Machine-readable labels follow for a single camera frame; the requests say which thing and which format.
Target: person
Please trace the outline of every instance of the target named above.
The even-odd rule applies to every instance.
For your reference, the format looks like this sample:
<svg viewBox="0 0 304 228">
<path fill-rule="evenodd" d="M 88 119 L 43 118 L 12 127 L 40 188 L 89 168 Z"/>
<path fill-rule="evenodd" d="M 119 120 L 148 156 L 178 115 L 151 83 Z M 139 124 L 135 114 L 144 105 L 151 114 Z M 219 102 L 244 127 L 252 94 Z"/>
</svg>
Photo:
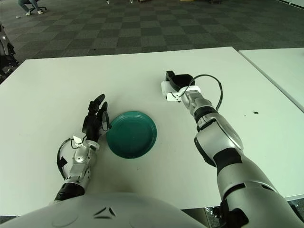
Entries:
<svg viewBox="0 0 304 228">
<path fill-rule="evenodd" d="M 17 0 L 17 3 L 26 11 L 26 16 L 31 15 L 31 12 L 29 11 L 28 7 L 25 5 L 25 3 L 28 0 Z M 35 7 L 35 9 L 37 10 L 38 14 L 43 14 L 43 11 L 41 9 L 39 9 L 38 4 L 35 0 L 29 0 L 29 2 Z"/>
</svg>

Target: chair leg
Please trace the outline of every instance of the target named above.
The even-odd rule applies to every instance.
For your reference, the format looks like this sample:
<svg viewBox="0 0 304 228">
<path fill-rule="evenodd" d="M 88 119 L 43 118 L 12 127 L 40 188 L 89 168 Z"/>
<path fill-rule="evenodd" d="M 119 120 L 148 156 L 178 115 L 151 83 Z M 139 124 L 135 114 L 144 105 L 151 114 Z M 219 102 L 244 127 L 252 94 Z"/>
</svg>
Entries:
<svg viewBox="0 0 304 228">
<path fill-rule="evenodd" d="M 47 8 L 45 6 L 38 6 L 38 8 L 42 9 L 42 10 L 47 10 Z M 29 9 L 30 12 L 32 12 L 33 10 L 35 10 L 35 7 L 32 7 Z"/>
</svg>

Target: small object on floor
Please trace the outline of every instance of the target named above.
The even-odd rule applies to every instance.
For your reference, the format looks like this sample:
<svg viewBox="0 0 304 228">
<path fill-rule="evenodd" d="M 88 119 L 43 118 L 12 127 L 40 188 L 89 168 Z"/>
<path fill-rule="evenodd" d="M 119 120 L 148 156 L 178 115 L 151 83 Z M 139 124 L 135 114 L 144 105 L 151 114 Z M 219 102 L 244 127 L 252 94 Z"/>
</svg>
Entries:
<svg viewBox="0 0 304 228">
<path fill-rule="evenodd" d="M 211 4 L 213 4 L 213 3 L 221 4 L 222 0 L 210 0 L 209 3 L 211 3 Z"/>
<path fill-rule="evenodd" d="M 113 153 L 122 158 L 138 158 L 146 154 L 156 141 L 154 121 L 141 112 L 126 112 L 111 122 L 106 140 Z"/>
<path fill-rule="evenodd" d="M 145 2 L 145 1 L 150 1 L 150 0 L 137 0 L 138 2 Z"/>
</svg>

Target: table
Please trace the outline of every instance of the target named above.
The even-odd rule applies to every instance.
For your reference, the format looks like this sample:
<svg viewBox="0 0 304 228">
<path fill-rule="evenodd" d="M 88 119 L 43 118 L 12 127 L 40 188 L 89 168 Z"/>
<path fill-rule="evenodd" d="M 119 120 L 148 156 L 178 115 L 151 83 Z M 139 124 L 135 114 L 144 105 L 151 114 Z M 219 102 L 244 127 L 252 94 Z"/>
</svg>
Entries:
<svg viewBox="0 0 304 228">
<path fill-rule="evenodd" d="M 101 138 L 87 193 L 131 191 L 180 209 L 219 205 L 217 172 L 194 145 L 193 117 L 183 104 L 162 97 L 167 70 L 216 76 L 224 90 L 219 111 L 241 136 L 245 154 L 283 196 L 303 197 L 304 114 L 236 50 L 223 47 L 26 60 L 0 85 L 0 214 L 22 215 L 54 199 L 63 183 L 57 150 L 66 138 L 83 136 L 89 101 L 101 93 L 110 120 L 142 111 L 158 134 L 154 147 L 133 160 L 113 154 Z M 217 103 L 217 82 L 201 78 L 196 84 Z M 73 150 L 63 152 L 70 162 Z"/>
<path fill-rule="evenodd" d="M 239 52 L 304 112 L 304 48 Z"/>
</svg>

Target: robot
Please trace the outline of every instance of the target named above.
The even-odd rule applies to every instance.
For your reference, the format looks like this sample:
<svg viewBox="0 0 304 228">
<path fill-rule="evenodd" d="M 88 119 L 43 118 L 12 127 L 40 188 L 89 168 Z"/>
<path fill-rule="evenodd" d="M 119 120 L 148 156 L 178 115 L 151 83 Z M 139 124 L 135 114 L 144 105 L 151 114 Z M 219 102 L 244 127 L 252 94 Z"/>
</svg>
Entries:
<svg viewBox="0 0 304 228">
<path fill-rule="evenodd" d="M 165 92 L 174 77 L 172 73 L 167 72 L 166 81 L 161 85 L 163 94 L 167 100 L 182 102 L 189 110 L 197 124 L 194 143 L 205 162 L 217 168 L 218 190 L 222 199 L 220 210 L 225 221 L 220 227 L 304 228 L 304 223 L 267 176 L 244 155 L 240 137 L 218 113 L 218 108 L 203 97 L 199 87 L 191 81 L 189 86 L 177 92 Z M 73 166 L 54 202 L 3 224 L 3 228 L 205 227 L 160 200 L 132 193 L 84 194 L 99 148 L 98 138 L 110 129 L 107 103 L 99 109 L 104 98 L 101 95 L 90 103 L 83 126 L 87 139 L 76 142 L 78 148 Z"/>
<path fill-rule="evenodd" d="M 14 54 L 14 46 L 12 46 L 4 31 L 4 26 L 0 22 L 0 83 L 19 66 Z"/>
</svg>

